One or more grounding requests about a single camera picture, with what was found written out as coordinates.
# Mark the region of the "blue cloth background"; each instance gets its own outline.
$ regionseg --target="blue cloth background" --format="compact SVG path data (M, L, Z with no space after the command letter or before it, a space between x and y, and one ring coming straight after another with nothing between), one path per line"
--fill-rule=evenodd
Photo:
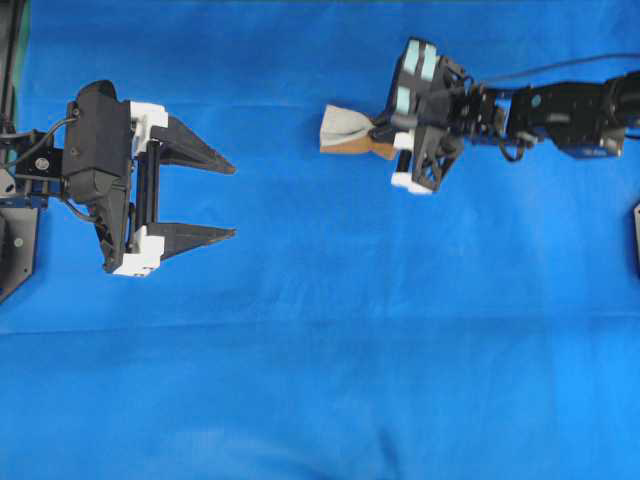
M164 104L238 173L165 168L161 220L238 234L119 278L52 202L0 311L0 478L638 478L638 144L468 148L418 198L318 131L326 103L383 108L409 35L482 78L637 51L639 20L634 0L35 1L21 127L101 78Z

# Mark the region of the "robotic arm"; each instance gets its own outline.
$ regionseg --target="robotic arm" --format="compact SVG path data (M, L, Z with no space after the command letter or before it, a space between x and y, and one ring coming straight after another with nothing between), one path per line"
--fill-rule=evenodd
M503 100L511 101L508 114L498 105ZM400 151L391 183L430 194L462 154L465 139L497 146L511 162L547 138L574 158L620 156L627 130L640 127L640 72L603 84L492 88L475 84L464 68L438 56L434 45L410 38L397 61L385 110L375 118L362 117L328 106L321 150L384 151L386 158L393 157L389 149Z
M66 125L64 148L55 131ZM158 222L160 165L181 165L232 174L235 168L161 105L119 102L113 84L99 81L78 93L66 117L47 133L15 133L6 118L0 149L17 154L0 163L9 182L0 191L0 245L21 248L25 238L9 209L40 210L49 198L94 225L107 273L144 277L160 262L234 235L231 229ZM131 202L137 165L136 201ZM88 214L75 206L86 206ZM35 244L34 234L27 234ZM12 259L5 259L8 265ZM6 272L4 281L11 277Z

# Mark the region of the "wire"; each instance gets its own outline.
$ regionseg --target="wire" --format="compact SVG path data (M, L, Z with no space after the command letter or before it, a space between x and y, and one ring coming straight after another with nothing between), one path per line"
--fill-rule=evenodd
M24 152L22 155L20 155L15 160L13 160L11 162L7 162L4 165L0 165L0 170L8 170L9 168L13 167L14 165L17 165L18 163L26 160L31 155L33 155L35 152L40 150L40 148L42 148L42 146L53 136L54 133L56 133L56 131L60 127L62 127L63 125L75 122L76 120L77 119L75 117L71 117L71 118L63 118L62 120L57 121L56 123L53 124L53 126L49 129L49 131L47 133L45 133L44 136L35 145L33 145L31 148L29 148L26 152Z
M78 217L80 220L83 220L85 222L89 222L89 223L96 223L96 219L93 217L90 217L89 215L85 215L84 213L82 213L80 210L78 210L73 203L71 203L69 200L67 200L66 198L61 198L60 200L62 200L62 203L64 203L67 207L69 207L71 209L71 212L73 212L73 214Z
M25 133L0 133L0 142L9 142L20 138L27 138L33 135L33 132Z
M604 55L594 55L591 57L576 58L574 60L565 60L564 62L550 63L549 65L543 65L541 67L529 68L522 70L521 72L509 73L507 75L498 75L495 77L489 77L483 79L480 83L496 83L503 82L505 80L513 80L514 78L525 78L538 73L548 72L550 70L557 70L559 68L570 67L573 65L583 65L585 63L600 62L602 60L613 59L640 59L640 53L606 53Z
M498 142L498 147L500 148L500 153L502 153L502 156L509 162L519 162L520 160L522 160L522 157L524 157L524 147L522 145L518 145L515 157L507 151L507 147L505 146L503 140Z
M587 63L595 63L595 62L601 62L603 60L613 60L613 59L640 59L640 53L638 52L631 52L631 53L605 53L603 55L593 55L591 57L583 57L583 58L576 58L573 60L565 60L563 62L556 62L556 63L550 63L548 65L543 65L540 67L535 67L535 68L529 68L527 70L522 70L520 72L514 72L514 73L509 73L506 75L497 75L494 77L487 77L487 78L483 78L481 80L479 80L477 83L479 84L485 84L485 85L490 85L492 83L497 83L497 82L503 82L505 80L513 80L516 78L526 78L526 77L530 77L533 75L536 75L538 73L543 73L543 72L548 72L551 70L557 70L559 68L564 68L564 67L570 67L572 65L583 65L583 64L587 64ZM446 96L446 95L450 95L450 94L455 94L455 93L461 93L464 92L466 90L466 87L454 87L454 88L449 88L446 90L439 90L436 92L431 93L429 96L430 98L435 98L435 97L441 97L441 96Z
M468 82L469 80L471 80L471 84L469 85L469 90L466 90L467 82ZM464 85L464 87L465 87L465 91L470 91L470 90L471 90L471 87L473 87L473 86L475 85L475 83L476 83L476 81L473 79L473 77L472 77L471 75L467 75L466 77L464 77L464 78L462 79L462 84L463 84L463 85Z

